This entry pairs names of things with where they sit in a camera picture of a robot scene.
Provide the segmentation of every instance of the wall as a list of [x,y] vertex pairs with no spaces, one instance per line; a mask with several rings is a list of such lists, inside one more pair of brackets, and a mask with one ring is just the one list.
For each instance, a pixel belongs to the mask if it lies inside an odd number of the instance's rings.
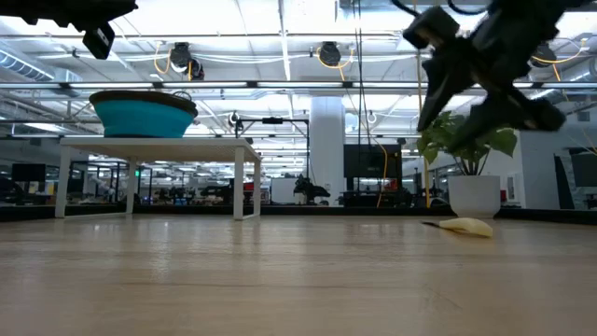
[[581,127],[571,122],[556,133],[521,133],[524,191],[528,208],[560,209],[554,156],[568,157],[569,147],[590,147],[583,132],[593,144],[597,144],[597,128],[589,123]]

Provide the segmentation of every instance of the teal bowl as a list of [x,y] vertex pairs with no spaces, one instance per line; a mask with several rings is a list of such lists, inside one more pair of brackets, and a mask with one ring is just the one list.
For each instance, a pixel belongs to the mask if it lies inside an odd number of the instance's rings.
[[90,102],[105,137],[181,138],[198,114],[195,103],[156,91],[101,91]]

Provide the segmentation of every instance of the person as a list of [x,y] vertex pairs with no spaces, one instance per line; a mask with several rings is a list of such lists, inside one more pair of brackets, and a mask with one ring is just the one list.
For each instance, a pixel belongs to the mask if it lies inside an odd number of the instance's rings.
[[166,196],[166,189],[160,189],[160,201],[163,201],[164,204],[168,203],[168,196]]

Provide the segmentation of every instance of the wooden floor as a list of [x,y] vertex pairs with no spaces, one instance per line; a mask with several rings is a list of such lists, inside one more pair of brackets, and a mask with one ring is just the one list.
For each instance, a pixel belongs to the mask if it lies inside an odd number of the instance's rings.
[[0,335],[597,335],[597,227],[418,218],[0,224]]

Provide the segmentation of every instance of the fluorescent light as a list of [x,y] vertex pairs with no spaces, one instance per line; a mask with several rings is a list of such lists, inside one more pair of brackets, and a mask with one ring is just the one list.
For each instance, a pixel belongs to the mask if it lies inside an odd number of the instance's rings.
[[260,151],[262,153],[288,153],[288,152],[297,152],[297,153],[306,153],[307,149],[261,149],[261,148],[253,148],[255,151]]
[[71,83],[73,89],[151,89],[152,83]]
[[104,137],[103,135],[99,135],[99,134],[71,134],[71,135],[65,135],[64,137],[75,137],[75,138],[98,138],[98,137]]
[[184,88],[246,88],[246,82],[169,82],[164,83],[166,89]]
[[159,79],[160,81],[164,81],[164,78],[162,78],[162,77],[161,77],[160,75],[158,75],[158,74],[149,74],[149,76],[150,76],[150,77],[153,77],[153,78],[157,78],[157,79]]
[[[361,83],[355,82],[353,84],[356,88],[361,87]],[[363,88],[385,88],[385,89],[412,89],[418,88],[417,82],[364,82]],[[421,83],[421,88],[426,89],[427,83]]]
[[58,83],[0,83],[0,89],[26,90],[26,89],[60,89]]
[[341,88],[342,82],[258,82],[260,88]]
[[592,89],[595,87],[595,83],[588,82],[574,82],[574,83],[545,83],[542,89]]
[[547,96],[548,94],[550,94],[550,93],[552,93],[552,92],[554,92],[554,91],[555,91],[555,89],[549,89],[549,90],[545,90],[545,91],[543,91],[543,92],[539,92],[538,94],[535,94],[535,95],[531,96],[530,98],[531,98],[531,99],[538,99],[538,98],[541,98],[541,97]]
[[55,138],[59,138],[60,136],[56,135],[56,134],[12,134],[12,137],[16,137],[16,138],[47,138],[47,139],[55,139]]
[[29,122],[26,123],[25,126],[37,128],[38,130],[48,131],[48,132],[64,132],[66,131],[64,128],[52,125],[52,124],[45,124],[45,123],[38,123],[38,122]]
[[[418,139],[421,137],[420,134],[372,134],[371,137],[374,138],[377,135],[383,135],[383,137],[387,137],[387,138],[403,137],[403,138],[408,138],[408,139]],[[357,138],[358,134],[346,134],[346,137]],[[367,138],[367,134],[366,133],[361,134],[361,138]]]
[[512,83],[512,85],[518,89],[529,89],[533,86],[533,83]]

